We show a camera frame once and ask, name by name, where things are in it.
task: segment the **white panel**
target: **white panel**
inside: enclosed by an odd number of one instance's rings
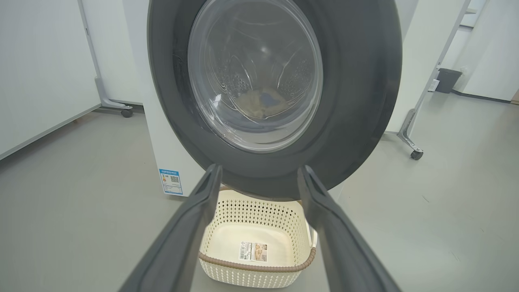
[[[456,63],[456,60],[458,60],[459,55],[463,51],[463,48],[465,48],[471,32],[471,28],[465,28],[463,26],[458,28],[458,31],[456,32],[456,35],[454,36],[453,41],[449,46],[449,50],[447,51],[445,58],[443,58],[442,64],[438,66],[438,68],[459,71],[460,68],[454,67],[454,64]]]
[[[108,98],[141,104],[122,0],[83,0],[83,7]]]
[[[400,130],[407,112],[429,87],[431,75],[467,4],[466,0],[418,1],[403,44],[400,89],[387,131]]]
[[[76,1],[0,1],[0,40],[0,153],[100,103]]]
[[[149,68],[147,43],[148,0],[123,0],[130,44],[139,74],[140,89],[153,152],[160,169],[180,173],[184,194],[190,194],[205,171],[182,146],[162,111]],[[160,182],[157,172],[157,183]]]

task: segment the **laundry basket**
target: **laundry basket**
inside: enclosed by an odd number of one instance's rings
[[[199,258],[205,273],[214,280],[282,288],[312,263],[316,243],[317,232],[312,229],[310,235],[299,202],[258,200],[227,189],[218,195]]]

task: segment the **energy label sticker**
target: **energy label sticker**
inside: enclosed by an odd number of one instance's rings
[[[159,169],[160,180],[164,193],[183,196],[182,186],[180,185],[180,175],[178,171]]]

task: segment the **washing machine drum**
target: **washing machine drum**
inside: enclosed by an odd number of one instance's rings
[[[237,191],[297,200],[303,165],[331,189],[389,122],[402,61],[393,1],[153,0],[149,13],[164,113]]]

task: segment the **trash can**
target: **trash can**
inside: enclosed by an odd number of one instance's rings
[[[436,78],[440,81],[436,91],[443,92],[445,94],[450,93],[460,76],[461,72],[459,71],[441,68],[440,73]]]

